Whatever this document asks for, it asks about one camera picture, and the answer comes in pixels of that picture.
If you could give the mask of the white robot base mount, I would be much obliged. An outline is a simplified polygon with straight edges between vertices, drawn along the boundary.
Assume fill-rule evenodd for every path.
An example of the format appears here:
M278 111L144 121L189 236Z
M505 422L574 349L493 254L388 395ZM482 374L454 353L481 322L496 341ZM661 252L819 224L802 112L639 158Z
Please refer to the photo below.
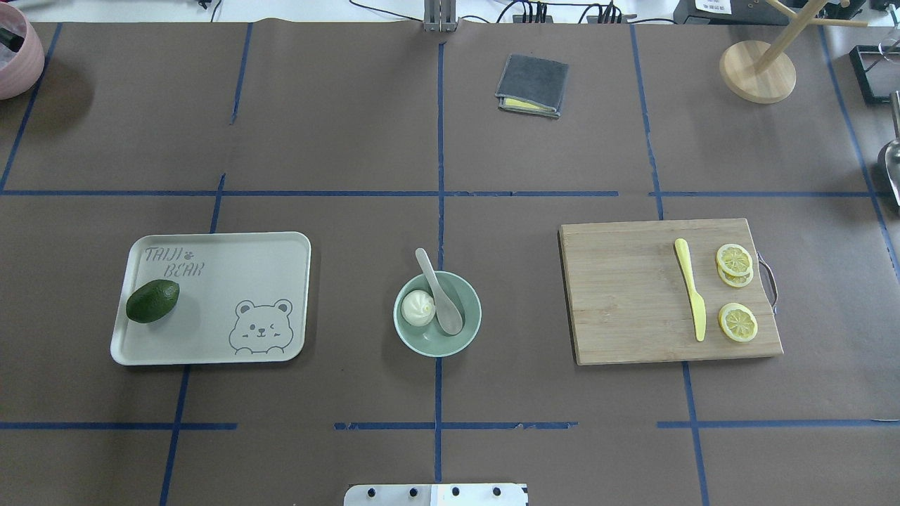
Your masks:
M357 484L344 505L528 505L526 484Z

